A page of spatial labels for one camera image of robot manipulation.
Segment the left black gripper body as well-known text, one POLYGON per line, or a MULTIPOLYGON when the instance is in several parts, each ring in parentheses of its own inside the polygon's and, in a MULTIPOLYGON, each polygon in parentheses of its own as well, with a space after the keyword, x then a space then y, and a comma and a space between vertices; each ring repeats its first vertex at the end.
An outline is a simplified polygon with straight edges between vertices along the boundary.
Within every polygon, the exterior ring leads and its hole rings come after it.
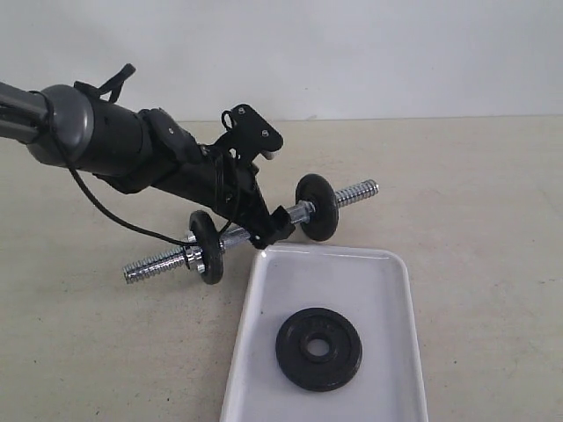
POLYGON ((182 143, 153 147, 151 186, 211 208, 236 224, 262 224, 264 199, 254 158, 262 149, 248 142, 182 143))

